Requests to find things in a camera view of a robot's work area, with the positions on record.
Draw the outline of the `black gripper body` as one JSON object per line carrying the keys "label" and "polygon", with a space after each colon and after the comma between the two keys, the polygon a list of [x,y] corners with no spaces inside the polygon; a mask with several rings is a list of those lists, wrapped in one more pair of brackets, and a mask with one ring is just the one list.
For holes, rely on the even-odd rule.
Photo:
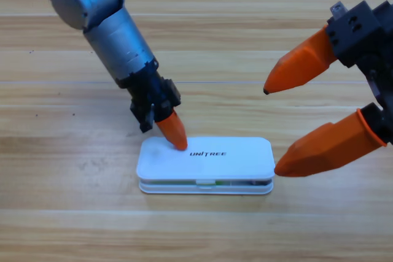
{"label": "black gripper body", "polygon": [[130,110],[145,133],[154,123],[167,119],[181,104],[181,95],[171,79],[157,71],[141,70],[119,80],[118,86],[131,95]]}
{"label": "black gripper body", "polygon": [[372,9],[366,1],[348,10],[334,4],[325,30],[334,55],[346,67],[363,73],[381,110],[374,104],[362,109],[372,131],[392,143],[392,4]]}

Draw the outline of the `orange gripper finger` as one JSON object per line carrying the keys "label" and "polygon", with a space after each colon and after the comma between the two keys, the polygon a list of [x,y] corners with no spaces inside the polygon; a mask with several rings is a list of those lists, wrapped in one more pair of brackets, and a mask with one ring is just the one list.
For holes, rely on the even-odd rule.
{"label": "orange gripper finger", "polygon": [[387,143],[357,110],[296,140],[277,162],[274,172],[283,177],[305,177],[338,169],[385,146]]}
{"label": "orange gripper finger", "polygon": [[302,86],[337,60],[326,29],[324,26],[278,60],[265,81],[265,94]]}
{"label": "orange gripper finger", "polygon": [[175,110],[168,118],[156,121],[156,125],[165,139],[173,144],[177,150],[184,151],[187,149],[188,142],[185,128]]}

